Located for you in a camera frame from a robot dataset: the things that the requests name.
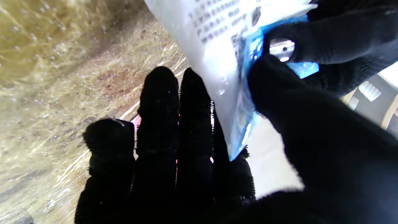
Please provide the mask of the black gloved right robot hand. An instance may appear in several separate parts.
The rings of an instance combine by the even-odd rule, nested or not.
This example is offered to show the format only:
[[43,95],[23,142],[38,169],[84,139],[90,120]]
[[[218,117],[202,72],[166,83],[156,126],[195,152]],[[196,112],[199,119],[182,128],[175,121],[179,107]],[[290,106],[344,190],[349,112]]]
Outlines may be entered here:
[[141,123],[100,119],[83,133],[91,151],[76,224],[396,224],[397,139],[339,99],[309,88],[262,55],[249,75],[255,109],[280,133],[303,190],[259,200],[243,151],[230,161],[211,100],[190,68],[149,73]]

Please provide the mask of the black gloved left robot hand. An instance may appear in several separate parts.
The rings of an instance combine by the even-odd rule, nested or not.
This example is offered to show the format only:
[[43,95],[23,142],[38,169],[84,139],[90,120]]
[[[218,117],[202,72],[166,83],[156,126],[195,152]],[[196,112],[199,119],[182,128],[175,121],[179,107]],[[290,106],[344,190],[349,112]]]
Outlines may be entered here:
[[313,0],[308,22],[283,24],[264,37],[264,51],[277,40],[294,42],[289,62],[313,62],[319,71],[304,78],[336,97],[398,60],[396,0]]

